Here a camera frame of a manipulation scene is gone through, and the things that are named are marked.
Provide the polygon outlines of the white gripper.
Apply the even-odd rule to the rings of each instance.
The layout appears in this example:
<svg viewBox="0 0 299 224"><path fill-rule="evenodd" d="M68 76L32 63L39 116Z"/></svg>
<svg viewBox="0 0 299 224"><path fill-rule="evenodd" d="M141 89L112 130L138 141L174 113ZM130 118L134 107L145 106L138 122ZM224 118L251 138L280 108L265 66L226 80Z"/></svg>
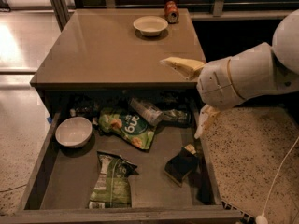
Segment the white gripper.
<svg viewBox="0 0 299 224"><path fill-rule="evenodd" d="M220 110L241 105L245 99L241 97L233 84L230 74L231 58L223 58L204 64L201 61L179 57L168 57L160 60L160 64L171 67L186 80L198 77L196 88L204 105L199 113L195 139L199 139L213 124Z"/></svg>

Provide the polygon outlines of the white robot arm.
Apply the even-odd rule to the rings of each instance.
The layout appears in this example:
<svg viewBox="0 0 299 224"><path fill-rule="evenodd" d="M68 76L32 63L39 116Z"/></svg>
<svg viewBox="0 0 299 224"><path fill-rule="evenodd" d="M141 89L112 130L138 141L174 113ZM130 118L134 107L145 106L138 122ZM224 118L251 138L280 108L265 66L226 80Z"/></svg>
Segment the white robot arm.
<svg viewBox="0 0 299 224"><path fill-rule="evenodd" d="M196 78L202 101L194 137L200 138L226 109L263 95L299 91L299 11L284 18L270 44L209 63L168 57L161 60L187 80Z"/></svg>

